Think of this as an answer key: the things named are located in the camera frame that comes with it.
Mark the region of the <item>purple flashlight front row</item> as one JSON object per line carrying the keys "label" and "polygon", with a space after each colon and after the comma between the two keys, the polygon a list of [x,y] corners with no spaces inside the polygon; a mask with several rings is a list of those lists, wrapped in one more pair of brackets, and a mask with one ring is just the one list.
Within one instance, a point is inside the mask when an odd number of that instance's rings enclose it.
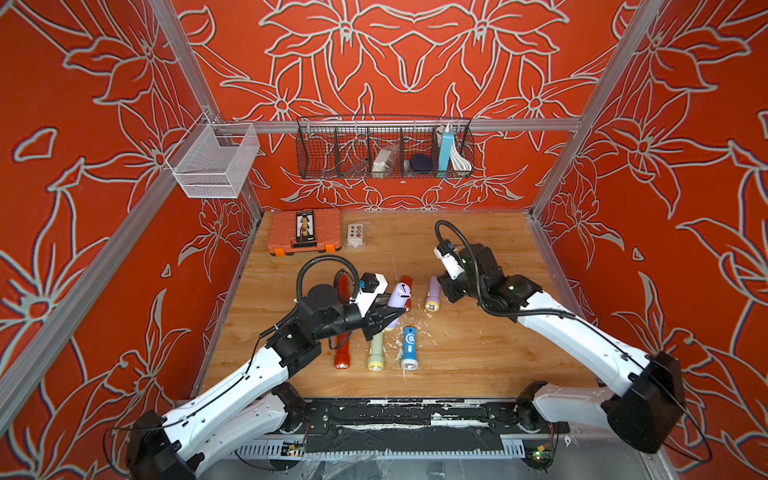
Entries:
{"label": "purple flashlight front row", "polygon": [[405,303],[408,298],[409,293],[407,286],[402,282],[399,282],[395,285],[387,306],[392,308],[405,309]]}

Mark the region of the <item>purple flashlight row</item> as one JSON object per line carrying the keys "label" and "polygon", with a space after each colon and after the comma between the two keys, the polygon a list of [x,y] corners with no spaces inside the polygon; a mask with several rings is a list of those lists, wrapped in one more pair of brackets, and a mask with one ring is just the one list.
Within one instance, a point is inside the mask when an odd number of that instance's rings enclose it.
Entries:
{"label": "purple flashlight row", "polygon": [[437,312],[441,307],[441,284],[436,276],[429,279],[428,293],[425,299],[424,308],[427,312]]}
{"label": "purple flashlight row", "polygon": [[405,309],[405,303],[408,298],[409,293],[407,286],[402,282],[399,282],[395,285],[387,306],[392,308]]}

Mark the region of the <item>red flashlight back row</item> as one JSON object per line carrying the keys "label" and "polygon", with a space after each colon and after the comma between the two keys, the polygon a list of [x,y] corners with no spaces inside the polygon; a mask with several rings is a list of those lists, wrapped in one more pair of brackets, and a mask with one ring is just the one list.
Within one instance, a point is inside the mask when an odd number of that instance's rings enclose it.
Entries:
{"label": "red flashlight back row", "polygon": [[408,275],[404,275],[404,276],[401,277],[401,282],[404,285],[407,286],[407,290],[408,290],[408,293],[409,293],[409,298],[406,300],[406,303],[405,303],[405,309],[406,309],[407,312],[409,312],[411,310],[411,306],[412,306],[413,278],[408,276]]}
{"label": "red flashlight back row", "polygon": [[340,270],[334,278],[334,285],[340,302],[342,304],[348,304],[354,291],[351,275],[344,269]]}

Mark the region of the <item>red flashlight row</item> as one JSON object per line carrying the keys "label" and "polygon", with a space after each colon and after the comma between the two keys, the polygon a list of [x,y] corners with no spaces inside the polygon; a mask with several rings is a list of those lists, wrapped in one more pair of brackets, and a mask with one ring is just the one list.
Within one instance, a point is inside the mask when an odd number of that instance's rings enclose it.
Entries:
{"label": "red flashlight row", "polygon": [[351,275],[344,269],[340,270],[334,278],[334,285],[340,302],[342,304],[348,304],[354,291]]}
{"label": "red flashlight row", "polygon": [[409,312],[411,310],[411,306],[412,306],[413,278],[408,276],[408,275],[404,275],[404,276],[401,277],[401,282],[404,285],[407,286],[407,290],[408,290],[408,293],[409,293],[409,298],[406,300],[406,303],[405,303],[405,309],[406,309],[407,312]]}
{"label": "red flashlight row", "polygon": [[335,346],[334,367],[338,370],[345,370],[350,367],[351,357],[349,353],[349,334],[339,335]]}

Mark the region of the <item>purple flashlight back row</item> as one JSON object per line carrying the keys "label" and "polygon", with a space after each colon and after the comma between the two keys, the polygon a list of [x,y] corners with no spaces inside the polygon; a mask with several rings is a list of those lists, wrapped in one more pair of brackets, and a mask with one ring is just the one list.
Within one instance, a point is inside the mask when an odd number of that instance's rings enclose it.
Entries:
{"label": "purple flashlight back row", "polygon": [[436,276],[429,279],[428,293],[425,299],[424,308],[427,312],[437,312],[441,307],[441,284]]}

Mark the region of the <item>red flashlight front row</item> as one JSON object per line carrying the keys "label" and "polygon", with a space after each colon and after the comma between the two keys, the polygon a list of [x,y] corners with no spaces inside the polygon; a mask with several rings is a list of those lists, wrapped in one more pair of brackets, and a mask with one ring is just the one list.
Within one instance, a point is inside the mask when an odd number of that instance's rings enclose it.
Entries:
{"label": "red flashlight front row", "polygon": [[349,353],[349,334],[339,335],[335,346],[334,367],[338,370],[345,370],[350,367],[351,357]]}

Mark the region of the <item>green flashlight front row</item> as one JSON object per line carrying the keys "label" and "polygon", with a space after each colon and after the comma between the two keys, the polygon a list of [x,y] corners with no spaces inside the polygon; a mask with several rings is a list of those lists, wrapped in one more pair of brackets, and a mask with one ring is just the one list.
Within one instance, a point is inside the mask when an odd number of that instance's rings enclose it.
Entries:
{"label": "green flashlight front row", "polygon": [[381,371],[384,369],[384,334],[382,332],[373,336],[369,343],[369,356],[367,368],[369,371]]}

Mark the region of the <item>blue flashlight front row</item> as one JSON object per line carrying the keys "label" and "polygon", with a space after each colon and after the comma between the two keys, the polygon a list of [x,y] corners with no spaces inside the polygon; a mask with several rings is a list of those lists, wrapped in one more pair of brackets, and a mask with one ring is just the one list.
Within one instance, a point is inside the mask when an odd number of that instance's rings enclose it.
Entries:
{"label": "blue flashlight front row", "polygon": [[403,330],[403,355],[401,358],[401,368],[404,371],[414,371],[418,369],[417,335],[418,330],[415,327],[409,326],[405,327]]}

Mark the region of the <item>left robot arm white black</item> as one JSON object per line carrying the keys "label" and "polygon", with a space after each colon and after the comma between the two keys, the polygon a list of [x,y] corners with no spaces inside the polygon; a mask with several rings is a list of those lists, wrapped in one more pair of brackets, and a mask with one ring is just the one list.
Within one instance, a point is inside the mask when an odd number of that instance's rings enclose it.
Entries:
{"label": "left robot arm white black", "polygon": [[[303,288],[305,275],[323,262],[342,265],[352,293],[342,299],[332,284]],[[129,429],[125,466],[131,479],[194,479],[221,457],[259,434],[294,429],[306,404],[290,379],[322,352],[322,343],[356,330],[367,340],[406,312],[411,288],[390,288],[376,273],[358,273],[333,254],[305,263],[296,278],[295,305],[260,333],[250,358],[189,402],[165,414],[144,413]]]}

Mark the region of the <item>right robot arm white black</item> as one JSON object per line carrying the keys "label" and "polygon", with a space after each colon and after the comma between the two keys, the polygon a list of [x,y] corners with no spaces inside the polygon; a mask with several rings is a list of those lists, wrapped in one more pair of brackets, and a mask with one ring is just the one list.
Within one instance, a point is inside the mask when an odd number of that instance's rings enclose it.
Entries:
{"label": "right robot arm white black", "polygon": [[[461,244],[445,239],[443,228]],[[451,222],[439,220],[434,230],[434,253],[445,268],[438,281],[449,302],[474,299],[486,314],[548,339],[600,382],[590,388],[531,383],[515,401],[514,417],[521,430],[536,433],[546,426],[577,423],[610,430],[643,453],[661,449],[686,412],[676,358],[628,345],[566,309],[529,278],[505,275],[488,247],[470,243]]]}

